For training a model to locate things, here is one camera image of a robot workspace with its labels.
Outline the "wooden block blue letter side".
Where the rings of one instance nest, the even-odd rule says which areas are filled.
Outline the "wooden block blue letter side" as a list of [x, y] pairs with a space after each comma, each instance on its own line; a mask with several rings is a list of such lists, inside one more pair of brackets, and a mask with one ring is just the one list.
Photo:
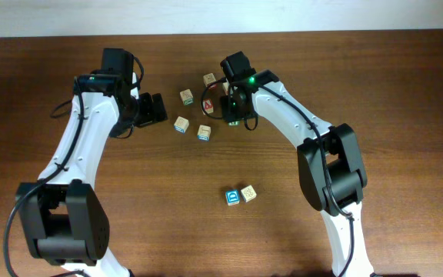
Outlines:
[[197, 137], [199, 140], [208, 142], [211, 136], [212, 128], [207, 125], [200, 125], [198, 128]]

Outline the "wooden block red picture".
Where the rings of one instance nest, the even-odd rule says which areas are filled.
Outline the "wooden block red picture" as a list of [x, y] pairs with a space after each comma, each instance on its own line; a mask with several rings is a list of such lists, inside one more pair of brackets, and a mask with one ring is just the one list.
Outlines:
[[228, 83], [227, 82], [222, 83], [222, 88], [223, 88], [224, 93], [226, 95], [228, 95]]

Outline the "blue letter D block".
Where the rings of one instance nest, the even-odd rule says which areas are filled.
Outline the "blue letter D block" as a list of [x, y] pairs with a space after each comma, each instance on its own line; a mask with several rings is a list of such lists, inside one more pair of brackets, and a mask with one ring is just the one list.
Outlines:
[[225, 193], [225, 198], [228, 206], [237, 205], [240, 202], [238, 190], [230, 190]]

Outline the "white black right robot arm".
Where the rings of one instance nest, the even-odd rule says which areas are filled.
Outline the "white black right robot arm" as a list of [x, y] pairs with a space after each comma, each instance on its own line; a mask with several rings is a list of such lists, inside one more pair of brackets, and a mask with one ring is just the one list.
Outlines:
[[228, 82], [222, 118], [265, 118], [296, 148], [301, 191], [325, 223], [333, 275], [375, 275], [361, 226], [368, 177], [353, 129], [311, 113], [275, 73], [257, 72], [243, 52], [227, 56], [220, 66]]

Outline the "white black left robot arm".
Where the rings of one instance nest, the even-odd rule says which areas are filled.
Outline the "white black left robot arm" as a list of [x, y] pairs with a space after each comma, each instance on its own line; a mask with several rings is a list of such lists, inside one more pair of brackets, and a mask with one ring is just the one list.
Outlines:
[[123, 48], [106, 48], [99, 69], [74, 78], [68, 124], [52, 160], [36, 182], [17, 189], [7, 223], [19, 217], [30, 255], [66, 275], [132, 275], [108, 247], [95, 177], [109, 138], [126, 139], [168, 118], [161, 95], [140, 91], [140, 64]]

